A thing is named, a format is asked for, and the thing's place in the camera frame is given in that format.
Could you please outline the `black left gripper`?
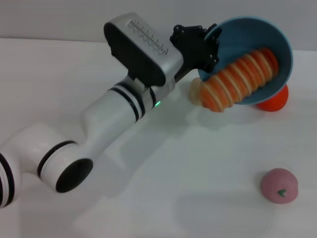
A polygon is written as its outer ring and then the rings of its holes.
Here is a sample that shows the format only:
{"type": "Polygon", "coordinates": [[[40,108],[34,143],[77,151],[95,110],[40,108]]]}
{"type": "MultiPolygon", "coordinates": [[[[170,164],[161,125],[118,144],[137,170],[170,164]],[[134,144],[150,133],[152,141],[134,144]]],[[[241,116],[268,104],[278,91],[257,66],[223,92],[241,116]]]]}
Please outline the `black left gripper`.
{"type": "Polygon", "coordinates": [[[218,26],[209,27],[208,33],[201,25],[174,26],[170,41],[183,57],[183,64],[174,77],[176,82],[193,69],[204,69],[205,72],[212,72],[219,62],[218,48],[220,43],[218,38],[221,33],[222,29],[218,26]],[[208,60],[206,60],[205,43],[208,47],[208,60]]]}

